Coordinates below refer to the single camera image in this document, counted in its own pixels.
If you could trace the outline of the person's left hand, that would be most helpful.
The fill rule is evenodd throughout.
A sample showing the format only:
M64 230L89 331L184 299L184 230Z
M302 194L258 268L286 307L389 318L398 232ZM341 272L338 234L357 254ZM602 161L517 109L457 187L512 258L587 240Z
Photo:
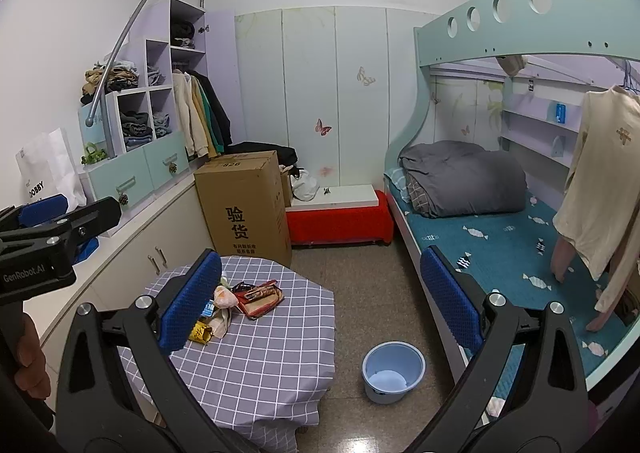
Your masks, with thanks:
M36 326L30 316L23 314L24 332L18 340L16 357L21 367L14 376L17 387L37 400L47 400L51 394L51 381L46 369L46 357L41 347Z

